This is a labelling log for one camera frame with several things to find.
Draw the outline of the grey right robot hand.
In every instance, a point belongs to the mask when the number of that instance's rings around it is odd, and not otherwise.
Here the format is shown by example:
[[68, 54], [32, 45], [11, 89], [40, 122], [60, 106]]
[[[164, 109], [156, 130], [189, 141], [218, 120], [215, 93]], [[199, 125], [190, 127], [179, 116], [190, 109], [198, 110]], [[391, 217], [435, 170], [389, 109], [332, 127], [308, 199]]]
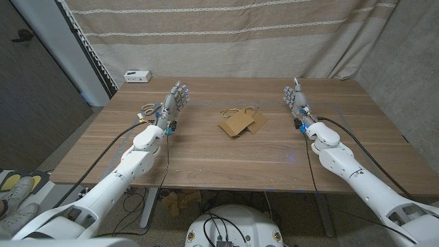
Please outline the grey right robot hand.
[[312, 113], [309, 102], [297, 78], [294, 78], [294, 85], [292, 87], [286, 86], [284, 88], [284, 93], [283, 100], [292, 112], [296, 128], [308, 128], [317, 122], [317, 117]]

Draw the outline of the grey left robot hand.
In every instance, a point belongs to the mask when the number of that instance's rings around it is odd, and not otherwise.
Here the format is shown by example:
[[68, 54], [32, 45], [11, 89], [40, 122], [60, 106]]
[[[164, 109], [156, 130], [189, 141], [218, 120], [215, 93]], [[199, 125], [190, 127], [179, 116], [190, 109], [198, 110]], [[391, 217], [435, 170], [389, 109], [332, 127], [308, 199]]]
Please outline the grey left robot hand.
[[188, 102], [189, 89], [179, 80], [166, 95], [155, 125], [163, 130], [166, 129], [171, 122], [177, 119], [179, 112]]

